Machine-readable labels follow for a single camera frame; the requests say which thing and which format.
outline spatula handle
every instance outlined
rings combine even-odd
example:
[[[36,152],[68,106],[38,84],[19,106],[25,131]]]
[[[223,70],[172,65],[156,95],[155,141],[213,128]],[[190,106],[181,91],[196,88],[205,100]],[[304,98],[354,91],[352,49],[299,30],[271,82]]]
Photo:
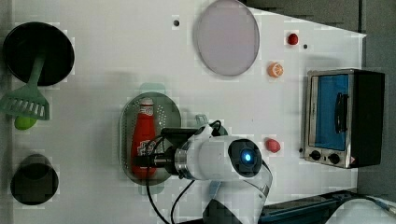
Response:
[[[33,63],[32,73],[30,74],[29,86],[37,86],[38,79],[40,78],[41,71],[43,70],[44,61],[46,61],[46,53],[44,50],[39,50],[35,56],[35,62]]]

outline oven door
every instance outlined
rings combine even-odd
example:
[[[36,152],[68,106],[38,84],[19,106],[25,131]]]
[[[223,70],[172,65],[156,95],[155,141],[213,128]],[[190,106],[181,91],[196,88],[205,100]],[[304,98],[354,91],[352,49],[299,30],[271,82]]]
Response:
[[[308,145],[345,151],[348,75],[313,76]]]

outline red ketchup bottle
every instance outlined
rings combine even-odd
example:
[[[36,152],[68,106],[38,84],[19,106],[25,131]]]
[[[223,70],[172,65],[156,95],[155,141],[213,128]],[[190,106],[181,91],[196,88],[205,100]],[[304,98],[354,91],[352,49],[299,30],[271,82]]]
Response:
[[[131,148],[131,161],[136,156],[145,156],[146,144],[155,137],[153,101],[150,98],[140,100],[140,110],[137,115],[136,126],[134,127],[134,136]],[[148,147],[148,154],[151,153],[155,146],[153,141]],[[132,173],[140,179],[146,179],[154,175],[156,168],[149,168],[147,176],[147,167],[132,165]]]

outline green spatula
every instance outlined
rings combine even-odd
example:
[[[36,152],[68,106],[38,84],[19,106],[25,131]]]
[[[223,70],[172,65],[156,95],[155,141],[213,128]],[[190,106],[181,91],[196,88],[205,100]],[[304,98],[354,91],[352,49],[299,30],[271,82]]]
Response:
[[[37,87],[45,60],[46,53],[40,50],[35,57],[29,82],[3,96],[0,100],[1,112],[32,119],[50,119],[50,104]]]

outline round plate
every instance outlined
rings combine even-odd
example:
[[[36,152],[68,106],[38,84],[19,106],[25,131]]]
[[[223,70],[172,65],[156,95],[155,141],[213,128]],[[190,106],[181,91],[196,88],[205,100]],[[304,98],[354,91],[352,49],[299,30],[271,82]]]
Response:
[[[151,98],[154,102],[154,125],[156,134],[160,134],[161,130],[167,128],[180,128],[181,116],[177,105],[166,95],[158,92],[145,92],[136,96],[123,109],[120,117],[120,164],[124,173],[136,184],[146,185],[145,180],[141,180],[134,176],[131,171],[131,146],[134,136],[134,126],[136,125],[136,118],[139,112],[139,101],[142,98]],[[156,152],[163,152],[170,147],[171,144],[165,140],[164,148],[161,145]],[[167,180],[169,175],[164,168],[157,168],[155,175],[149,179],[149,184],[158,185]]]
[[[75,54],[67,36],[46,23],[27,22],[14,28],[4,41],[5,61],[15,77],[29,81],[38,47],[46,50],[38,86],[56,84],[69,75]]]
[[[197,45],[205,64],[215,73],[236,76],[256,60],[260,46],[257,22],[235,0],[219,0],[200,19]]]

